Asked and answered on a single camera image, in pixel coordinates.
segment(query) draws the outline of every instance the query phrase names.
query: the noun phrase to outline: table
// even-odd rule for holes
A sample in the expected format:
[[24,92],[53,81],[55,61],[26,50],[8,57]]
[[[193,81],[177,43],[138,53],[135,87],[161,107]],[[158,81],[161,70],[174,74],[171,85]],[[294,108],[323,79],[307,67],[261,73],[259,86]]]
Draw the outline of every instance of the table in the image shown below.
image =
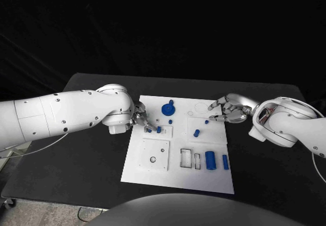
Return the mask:
[[[259,102],[280,96],[304,100],[293,85],[83,73],[72,76],[65,91],[95,90],[109,83],[125,86],[134,100],[140,95],[218,99],[228,93]],[[105,209],[151,194],[193,193],[242,201],[306,225],[324,224],[326,184],[314,171],[310,151],[300,142],[285,148],[257,141],[248,135],[251,126],[251,120],[225,124],[235,195],[119,182],[131,131],[109,135],[108,127],[98,124],[23,157],[1,196]],[[56,139],[33,141],[27,151]],[[326,175],[326,162],[319,156],[316,164]]]

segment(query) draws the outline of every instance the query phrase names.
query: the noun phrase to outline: black curtain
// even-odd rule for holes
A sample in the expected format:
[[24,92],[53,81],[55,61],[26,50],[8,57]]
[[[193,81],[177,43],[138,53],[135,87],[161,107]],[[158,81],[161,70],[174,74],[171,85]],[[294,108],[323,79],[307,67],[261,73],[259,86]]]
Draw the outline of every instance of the black curtain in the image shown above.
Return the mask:
[[76,72],[285,83],[307,101],[326,97],[320,1],[193,6],[124,19],[115,11],[86,1],[0,2],[0,100],[62,91]]

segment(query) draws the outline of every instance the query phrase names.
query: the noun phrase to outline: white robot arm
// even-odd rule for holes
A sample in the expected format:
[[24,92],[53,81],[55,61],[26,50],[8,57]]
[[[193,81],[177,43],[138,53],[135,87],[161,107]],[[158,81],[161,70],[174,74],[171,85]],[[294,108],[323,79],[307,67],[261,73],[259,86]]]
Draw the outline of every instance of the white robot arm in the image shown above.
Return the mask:
[[304,102],[278,97],[259,104],[231,93],[210,104],[209,110],[220,104],[225,115],[212,115],[210,120],[239,123],[251,115],[254,126],[249,135],[255,139],[267,139],[282,147],[291,147],[300,140],[314,154],[326,157],[326,119]]
[[79,90],[0,102],[0,150],[24,142],[94,127],[124,133],[134,124],[156,131],[145,119],[144,105],[132,103],[127,89],[109,84],[96,91]]

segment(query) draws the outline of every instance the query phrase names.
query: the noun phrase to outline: floor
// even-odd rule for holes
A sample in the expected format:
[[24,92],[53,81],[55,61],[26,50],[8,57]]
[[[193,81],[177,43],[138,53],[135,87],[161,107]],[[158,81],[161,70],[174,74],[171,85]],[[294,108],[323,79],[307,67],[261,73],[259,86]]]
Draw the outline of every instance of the floor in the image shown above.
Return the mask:
[[[10,158],[0,171],[0,191],[4,188],[11,172],[21,157]],[[16,207],[0,215],[1,226],[82,226],[78,219],[78,206],[16,200]],[[89,221],[101,214],[99,209],[81,208],[79,218]]]

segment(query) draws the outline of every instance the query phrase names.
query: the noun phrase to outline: peg board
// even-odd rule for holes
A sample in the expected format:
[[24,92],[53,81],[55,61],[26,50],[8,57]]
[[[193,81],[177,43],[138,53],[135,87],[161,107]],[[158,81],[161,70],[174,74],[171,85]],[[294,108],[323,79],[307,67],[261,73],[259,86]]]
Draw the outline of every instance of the peg board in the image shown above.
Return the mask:
[[[161,106],[170,100],[174,102],[174,114],[164,116]],[[222,155],[228,155],[223,122],[209,121],[205,124],[210,115],[220,114],[220,107],[207,111],[213,100],[176,97],[140,96],[140,102],[145,105],[148,122],[161,126],[163,130],[157,134],[156,131],[144,132],[140,125],[132,127],[121,182],[233,194],[231,163],[229,170],[222,164]],[[197,139],[193,137],[196,129],[200,130]],[[180,149],[190,150],[190,168],[180,167]],[[215,152],[215,170],[206,169],[206,151]],[[200,169],[195,169],[195,154],[199,154]],[[166,160],[167,168],[161,169],[158,164]]]

